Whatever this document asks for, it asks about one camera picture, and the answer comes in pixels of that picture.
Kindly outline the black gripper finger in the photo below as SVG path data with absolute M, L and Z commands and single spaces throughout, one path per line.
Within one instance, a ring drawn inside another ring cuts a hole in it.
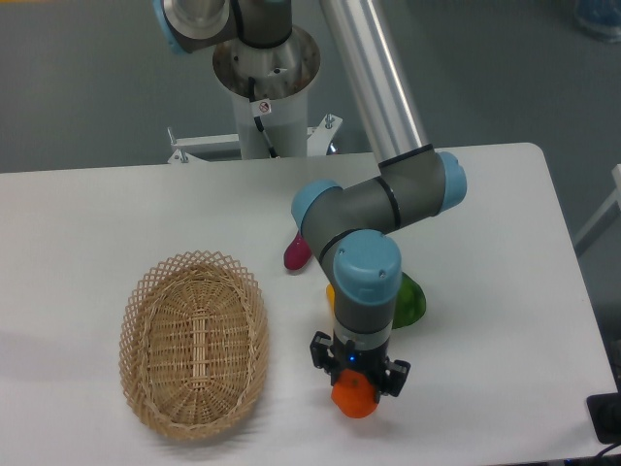
M 378 402 L 381 396 L 398 397 L 408 379 L 409 371 L 409 362 L 386 357 L 373 371 L 375 401 Z
M 312 364 L 330 377 L 336 377 L 340 372 L 340 363 L 334 354 L 334 349 L 334 341 L 328 334 L 321 331 L 315 332 L 310 342 Z

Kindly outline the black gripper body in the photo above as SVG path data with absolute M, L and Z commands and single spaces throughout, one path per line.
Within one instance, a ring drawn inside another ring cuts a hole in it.
M 385 383 L 388 379 L 387 350 L 389 341 L 368 350 L 359 350 L 339 340 L 334 335 L 331 347 L 335 365 L 331 371 L 331 383 L 336 383 L 344 370 L 363 374 L 370 383 Z

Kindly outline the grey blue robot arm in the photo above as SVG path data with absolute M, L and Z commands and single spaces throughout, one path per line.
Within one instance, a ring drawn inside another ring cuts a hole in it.
M 236 106 L 245 158 L 300 156 L 306 115 L 293 101 L 315 80 L 320 54 L 292 20 L 288 1 L 157 1 L 169 47 L 213 48 L 212 66 Z M 321 3 L 379 173 L 343 188 L 329 180 L 303 187 L 291 213 L 335 292 L 331 334 L 310 344 L 313 365 L 331 379 L 339 406 L 398 396 L 410 366 L 387 354 L 402 260 L 391 233 L 458 205 L 466 175 L 450 153 L 434 150 L 400 75 L 377 1 Z

